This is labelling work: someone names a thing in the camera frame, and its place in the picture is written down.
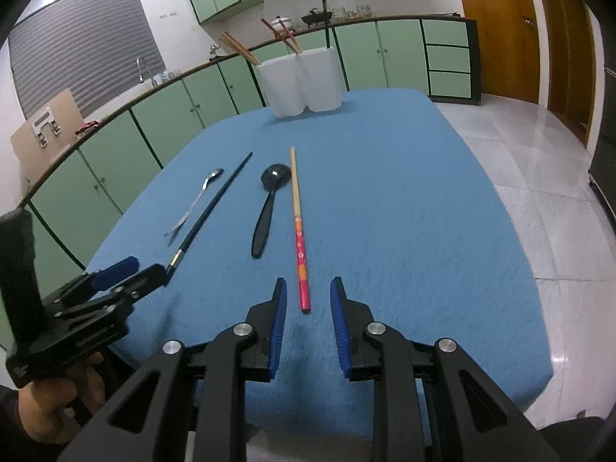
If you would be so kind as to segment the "person's left hand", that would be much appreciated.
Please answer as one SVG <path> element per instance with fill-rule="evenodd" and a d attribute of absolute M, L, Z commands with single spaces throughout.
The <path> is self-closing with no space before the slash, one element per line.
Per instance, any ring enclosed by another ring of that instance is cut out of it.
<path fill-rule="evenodd" d="M 32 381 L 19 390 L 18 412 L 25 433 L 42 443 L 68 443 L 80 430 L 68 413 L 68 405 L 79 398 L 95 415 L 105 403 L 104 385 L 94 366 L 103 360 L 94 353 L 85 362 L 69 368 L 61 378 Z"/>

